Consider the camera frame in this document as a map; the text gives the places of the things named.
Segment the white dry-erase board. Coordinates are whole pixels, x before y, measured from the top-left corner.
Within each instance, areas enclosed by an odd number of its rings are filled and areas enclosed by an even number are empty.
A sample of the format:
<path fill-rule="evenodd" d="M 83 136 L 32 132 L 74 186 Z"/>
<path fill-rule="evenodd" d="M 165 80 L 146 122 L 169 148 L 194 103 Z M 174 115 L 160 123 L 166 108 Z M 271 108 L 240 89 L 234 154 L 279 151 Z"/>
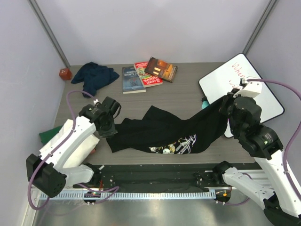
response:
<path fill-rule="evenodd" d="M 248 81 L 260 78 L 249 59 L 240 53 L 201 78 L 199 85 L 209 104 L 233 89 L 238 89 L 238 94 L 243 97 L 252 97 L 261 107 L 263 123 L 282 115 L 285 109 L 264 82 Z"/>

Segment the black t shirt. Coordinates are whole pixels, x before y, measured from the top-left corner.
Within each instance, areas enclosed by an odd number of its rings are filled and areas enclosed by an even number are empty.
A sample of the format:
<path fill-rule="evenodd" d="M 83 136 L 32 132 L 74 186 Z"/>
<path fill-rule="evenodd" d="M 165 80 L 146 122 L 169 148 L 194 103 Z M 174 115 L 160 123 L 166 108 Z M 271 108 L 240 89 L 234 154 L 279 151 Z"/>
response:
<path fill-rule="evenodd" d="M 141 120 L 125 118 L 107 139 L 112 152 L 133 148 L 147 153 L 191 154 L 205 151 L 224 134 L 228 119 L 219 112 L 222 99 L 182 120 L 151 106 Z"/>

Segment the red cover book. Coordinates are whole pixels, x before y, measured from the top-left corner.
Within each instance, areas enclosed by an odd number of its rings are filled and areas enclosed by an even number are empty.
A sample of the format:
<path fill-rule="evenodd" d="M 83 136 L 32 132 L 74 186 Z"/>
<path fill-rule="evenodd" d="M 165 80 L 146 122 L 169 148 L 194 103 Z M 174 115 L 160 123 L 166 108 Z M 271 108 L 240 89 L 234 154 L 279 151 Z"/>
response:
<path fill-rule="evenodd" d="M 142 82 L 144 88 L 162 85 L 163 81 L 161 78 L 148 74 L 145 72 L 148 62 L 134 63 L 134 68 Z"/>

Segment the dark cover paperback book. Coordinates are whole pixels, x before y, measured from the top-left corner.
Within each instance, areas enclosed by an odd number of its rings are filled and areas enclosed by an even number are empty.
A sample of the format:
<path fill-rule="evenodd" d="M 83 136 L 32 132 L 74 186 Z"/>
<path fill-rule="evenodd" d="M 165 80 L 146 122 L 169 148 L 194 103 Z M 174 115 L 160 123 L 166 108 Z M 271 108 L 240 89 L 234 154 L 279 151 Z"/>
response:
<path fill-rule="evenodd" d="M 174 64 L 151 57 L 144 71 L 148 74 L 157 76 L 164 81 L 172 83 L 174 81 L 177 69 L 178 66 Z"/>

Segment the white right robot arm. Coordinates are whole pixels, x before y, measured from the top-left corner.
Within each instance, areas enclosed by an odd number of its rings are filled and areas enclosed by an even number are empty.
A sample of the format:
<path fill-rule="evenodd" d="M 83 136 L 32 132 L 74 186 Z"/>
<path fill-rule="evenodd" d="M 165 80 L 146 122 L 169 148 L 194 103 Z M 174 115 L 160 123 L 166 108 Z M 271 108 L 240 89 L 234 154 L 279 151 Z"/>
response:
<path fill-rule="evenodd" d="M 290 184 L 283 145 L 274 130 L 260 122 L 261 108 L 251 97 L 222 98 L 219 112 L 228 117 L 234 138 L 265 172 L 271 188 L 260 185 L 223 161 L 213 168 L 212 179 L 218 186 L 233 186 L 257 203 L 275 226 L 301 224 L 301 199 L 298 188 Z"/>

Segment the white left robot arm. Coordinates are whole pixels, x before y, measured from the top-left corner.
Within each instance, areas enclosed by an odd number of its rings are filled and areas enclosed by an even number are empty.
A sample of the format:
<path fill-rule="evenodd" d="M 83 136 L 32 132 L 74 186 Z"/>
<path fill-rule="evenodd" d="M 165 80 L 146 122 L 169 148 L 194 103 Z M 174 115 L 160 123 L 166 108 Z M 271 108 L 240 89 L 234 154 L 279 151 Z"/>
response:
<path fill-rule="evenodd" d="M 76 117 L 75 125 L 44 153 L 31 154 L 26 159 L 28 181 L 44 194 L 53 198 L 66 186 L 84 183 L 94 188 L 100 182 L 100 170 L 90 163 L 64 168 L 64 164 L 82 142 L 97 131 L 100 137 L 108 138 L 117 133 L 114 119 L 121 105 L 111 97 L 102 103 L 86 105 Z"/>

